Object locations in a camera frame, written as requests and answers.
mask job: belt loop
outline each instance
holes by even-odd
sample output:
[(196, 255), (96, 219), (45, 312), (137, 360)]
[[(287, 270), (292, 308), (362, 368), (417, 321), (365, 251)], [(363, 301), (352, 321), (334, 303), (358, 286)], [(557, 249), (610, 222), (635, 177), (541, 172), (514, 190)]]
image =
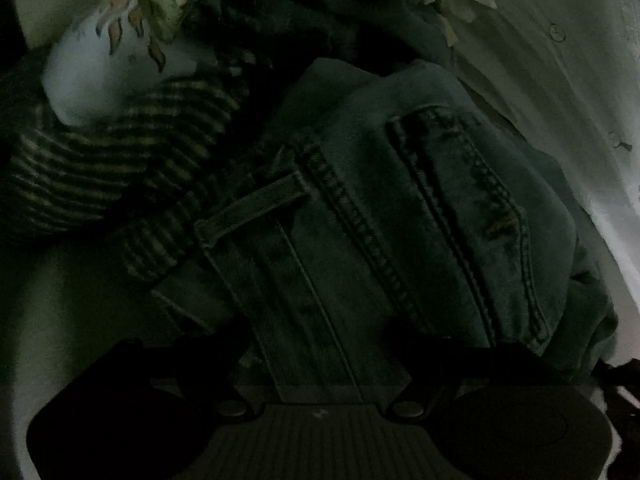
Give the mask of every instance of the belt loop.
[(195, 231), (201, 247), (212, 249), (223, 236), (305, 196), (307, 189), (301, 173), (294, 171), (233, 202), (208, 220), (197, 221)]

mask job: metal screw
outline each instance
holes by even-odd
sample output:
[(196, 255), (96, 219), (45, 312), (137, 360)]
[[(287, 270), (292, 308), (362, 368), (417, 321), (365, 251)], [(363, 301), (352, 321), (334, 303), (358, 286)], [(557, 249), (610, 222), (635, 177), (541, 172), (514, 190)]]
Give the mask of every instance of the metal screw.
[(242, 400), (224, 400), (217, 406), (222, 416), (243, 416), (247, 412), (246, 404)]
[(424, 407), (420, 402), (413, 400), (401, 400), (393, 406), (394, 413), (402, 418), (417, 418), (424, 413)]

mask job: black plastic object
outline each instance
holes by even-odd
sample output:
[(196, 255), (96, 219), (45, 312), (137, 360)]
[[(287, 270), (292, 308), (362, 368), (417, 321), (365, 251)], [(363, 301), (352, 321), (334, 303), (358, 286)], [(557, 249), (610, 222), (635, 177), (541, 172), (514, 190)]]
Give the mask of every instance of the black plastic object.
[[(463, 378), (488, 381), (457, 399), (443, 390), (421, 422), (443, 455), (471, 478), (600, 477), (612, 446), (609, 423), (525, 346), (464, 348), (453, 340), (430, 340), (398, 321), (390, 335), (414, 383), (434, 388), (456, 387)], [(434, 360), (424, 358), (429, 347), (438, 356)]]
[[(216, 400), (239, 397), (225, 379), (250, 336), (238, 319), (174, 349), (121, 342), (31, 422), (27, 448), (40, 478), (161, 480), (184, 470), (224, 423)], [(177, 378), (187, 400), (153, 388), (151, 378)]]
[[(238, 318), (172, 349), (116, 346), (34, 418), (28, 449), (42, 480), (464, 478), (450, 463), (476, 480), (600, 475), (606, 419), (524, 346), (465, 348), (400, 322), (386, 336), (412, 382), (385, 414), (372, 404), (255, 414), (227, 381), (251, 337)], [(162, 377), (184, 398), (150, 386)], [(463, 378), (489, 385), (456, 398)]]

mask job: denim fabric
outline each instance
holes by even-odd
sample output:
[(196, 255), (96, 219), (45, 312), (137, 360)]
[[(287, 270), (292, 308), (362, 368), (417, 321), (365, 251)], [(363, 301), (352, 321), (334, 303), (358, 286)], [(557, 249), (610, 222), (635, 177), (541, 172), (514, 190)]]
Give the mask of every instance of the denim fabric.
[(195, 229), (283, 401), (385, 407), (410, 380), (381, 345), (395, 316), (470, 346), (521, 341), (568, 379), (612, 341), (561, 173), (446, 70), (318, 60), (265, 135), (286, 142)]
[(318, 57), (382, 74), (416, 58), (453, 61), (444, 23), (417, 0), (198, 0), (182, 27), (207, 44), (259, 46), (292, 83)]

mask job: striped fabric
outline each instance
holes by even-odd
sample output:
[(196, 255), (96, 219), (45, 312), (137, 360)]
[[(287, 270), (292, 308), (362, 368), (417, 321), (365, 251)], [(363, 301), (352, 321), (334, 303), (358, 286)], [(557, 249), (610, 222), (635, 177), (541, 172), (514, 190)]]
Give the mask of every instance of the striped fabric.
[[(277, 96), (278, 88), (286, 86), (287, 81), (296, 81), (316, 58), (337, 57), (355, 62), (357, 56), (357, 25), (293, 0), (198, 0), (186, 14), (182, 27), (205, 44), (219, 44), (222, 38), (266, 52), (277, 70), (274, 77), (256, 78), (254, 86), (262, 88), (252, 89), (252, 98), (257, 94), (258, 100), (265, 102)], [(270, 106), (260, 105), (267, 109)], [(245, 107), (241, 115), (253, 114), (254, 108)], [(259, 120), (249, 123), (236, 128), (244, 134), (247, 133), (244, 130), (262, 129)], [(224, 153), (226, 164), (210, 165), (211, 171), (194, 180), (193, 187), (182, 194), (184, 186), (171, 186), (164, 176), (155, 176), (163, 190), (174, 192), (172, 199), (158, 203), (153, 209), (147, 207), (144, 214), (123, 225), (113, 239), (131, 276), (146, 283), (156, 282), (191, 251), (195, 244), (195, 221), (228, 199), (226, 194), (234, 186), (230, 179), (242, 178), (242, 168), (257, 167), (257, 161), (250, 159), (260, 158), (260, 149), (257, 146), (249, 149), (246, 142), (240, 144), (236, 155), (244, 154), (247, 160), (235, 160), (230, 155), (232, 150), (218, 147), (215, 152)], [(168, 164), (176, 162), (172, 157)], [(234, 171), (233, 175), (223, 170), (223, 166)], [(188, 172), (189, 163), (180, 160), (180, 169)]]
[(267, 63), (238, 50), (216, 75), (169, 81), (90, 128), (70, 130), (36, 104), (0, 176), (0, 239), (114, 221), (125, 261), (149, 262), (128, 265), (133, 276), (149, 280), (174, 265), (189, 246), (178, 239), (188, 239), (206, 202), (206, 175), (224, 163), (219, 145), (249, 95), (251, 70)]

